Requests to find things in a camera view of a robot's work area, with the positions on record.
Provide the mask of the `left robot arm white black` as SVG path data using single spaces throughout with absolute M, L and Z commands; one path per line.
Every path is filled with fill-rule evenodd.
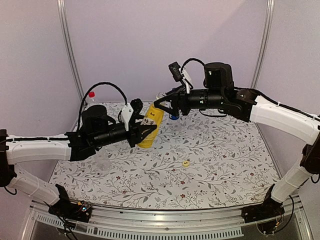
M 0 186 L 20 190 L 44 201 L 63 216 L 74 213 L 74 205 L 64 187 L 53 186 L 25 171 L 19 163 L 45 160 L 77 162 L 95 155 L 100 148 L 127 141 L 130 147 L 141 143 L 157 125 L 137 122 L 143 118 L 139 108 L 126 104 L 120 122 L 108 116 L 103 105 L 92 105 L 81 112 L 82 125 L 76 131 L 49 137 L 9 136 L 0 131 Z

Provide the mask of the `pale yellow bottle cap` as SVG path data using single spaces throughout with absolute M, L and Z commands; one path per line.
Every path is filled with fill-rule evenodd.
M 190 162 L 189 162 L 188 160 L 183 161 L 183 162 L 182 162 L 182 165 L 183 165 L 184 167 L 189 167 L 189 166 L 190 166 Z

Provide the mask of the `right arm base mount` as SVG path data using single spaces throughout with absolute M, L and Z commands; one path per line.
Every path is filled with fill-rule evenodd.
M 271 235 L 276 232 L 285 213 L 282 203 L 267 196 L 260 204 L 249 205 L 241 209 L 241 217 L 245 223 L 264 221 L 257 224 L 258 230 L 264 235 Z

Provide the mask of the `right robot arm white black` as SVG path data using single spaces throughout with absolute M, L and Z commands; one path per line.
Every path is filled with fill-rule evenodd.
M 234 86 L 232 68 L 227 63 L 203 65 L 203 89 L 190 87 L 189 75 L 183 65 L 168 66 L 174 80 L 181 86 L 156 100 L 154 106 L 172 116 L 188 115 L 192 109 L 217 109 L 244 122 L 266 125 L 290 134 L 305 142 L 302 159 L 268 191 L 258 213 L 269 218 L 291 193 L 313 175 L 320 173 L 320 118 L 276 102 L 253 88 Z

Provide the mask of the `yellow juice bottle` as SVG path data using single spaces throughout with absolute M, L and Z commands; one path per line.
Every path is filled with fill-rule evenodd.
M 153 130 L 141 143 L 138 144 L 140 148 L 150 148 L 153 145 L 153 142 L 158 134 L 159 127 L 162 123 L 164 116 L 164 111 L 156 108 L 154 103 L 149 106 L 141 125 L 146 126 L 156 126 L 156 129 Z

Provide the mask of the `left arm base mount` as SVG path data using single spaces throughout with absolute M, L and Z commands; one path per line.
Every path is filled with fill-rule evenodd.
M 80 200 L 77 203 L 71 202 L 65 188 L 59 184 L 55 185 L 58 190 L 58 201 L 49 205 L 48 212 L 60 218 L 88 223 L 92 215 L 92 205 L 89 202 Z

